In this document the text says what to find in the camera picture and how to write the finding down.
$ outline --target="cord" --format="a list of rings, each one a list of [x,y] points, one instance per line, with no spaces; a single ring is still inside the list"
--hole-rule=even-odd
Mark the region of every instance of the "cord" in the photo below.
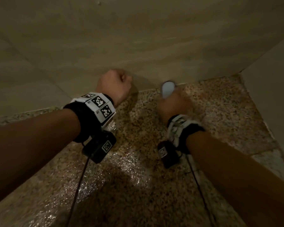
[[[198,191],[199,191],[199,193],[200,193],[200,195],[201,195],[201,198],[202,198],[202,200],[203,200],[204,208],[205,208],[206,213],[207,213],[207,215],[208,215],[209,222],[210,222],[210,226],[211,226],[211,227],[214,227],[214,224],[213,224],[213,222],[212,222],[212,220],[211,220],[211,217],[210,217],[210,211],[209,211],[209,209],[208,209],[208,206],[207,206],[206,201],[205,201],[205,198],[204,198],[204,196],[203,196],[201,187],[200,187],[200,185],[199,185],[199,183],[198,183],[198,180],[197,180],[196,175],[195,175],[195,173],[194,173],[194,171],[193,171],[193,167],[192,167],[191,164],[190,164],[190,161],[189,161],[189,159],[188,159],[187,154],[185,155],[185,157],[186,157],[186,160],[187,160],[187,162],[188,162],[188,164],[189,164],[190,170],[191,170],[191,172],[193,173],[193,178],[194,178],[194,180],[195,180],[195,182],[196,182],[196,184],[197,184]]]
[[[77,200],[77,197],[78,197],[79,189],[80,189],[80,186],[81,186],[81,183],[82,183],[82,179],[83,179],[84,173],[86,171],[86,167],[87,167],[89,159],[90,159],[90,156],[87,157],[86,163],[84,165],[84,168],[83,168],[83,171],[82,171],[82,174],[81,174],[81,177],[80,177],[80,180],[79,180],[76,192],[75,192],[74,200],[73,200],[73,203],[71,205],[71,210],[69,212],[68,219],[67,219],[67,222],[66,222],[66,225],[65,225],[66,227],[68,227],[69,222],[71,221],[71,215],[73,214],[73,210],[74,210],[74,207],[75,207],[75,204],[76,204],[76,200]]]

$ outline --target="forearm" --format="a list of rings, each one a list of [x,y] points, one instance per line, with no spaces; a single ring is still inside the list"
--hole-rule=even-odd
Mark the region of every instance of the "forearm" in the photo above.
[[[207,132],[186,145],[208,179],[249,226],[284,226],[284,182]]]
[[[0,200],[48,163],[80,133],[63,109],[0,127]]]

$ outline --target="person's left hand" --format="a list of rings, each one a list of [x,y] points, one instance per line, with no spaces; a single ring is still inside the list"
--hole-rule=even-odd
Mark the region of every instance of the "person's left hand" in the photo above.
[[[133,78],[123,69],[111,69],[98,80],[96,92],[108,95],[118,107],[128,96]]]

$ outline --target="person's right hand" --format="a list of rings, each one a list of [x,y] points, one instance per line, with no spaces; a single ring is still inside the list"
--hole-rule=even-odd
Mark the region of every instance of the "person's right hand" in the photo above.
[[[162,122],[167,125],[172,116],[177,114],[186,115],[188,110],[192,108],[192,103],[187,97],[181,95],[181,89],[176,88],[166,99],[160,97],[157,108]]]

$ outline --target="hand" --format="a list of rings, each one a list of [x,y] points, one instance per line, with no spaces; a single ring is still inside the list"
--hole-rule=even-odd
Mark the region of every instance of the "hand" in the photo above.
[[[101,76],[96,92],[108,95],[118,107],[128,96],[133,78],[125,75],[123,69],[111,69]]]
[[[187,115],[189,109],[192,108],[191,101],[181,95],[181,90],[176,88],[174,92],[166,99],[162,96],[157,103],[157,109],[163,123],[167,125],[168,120],[178,114]]]

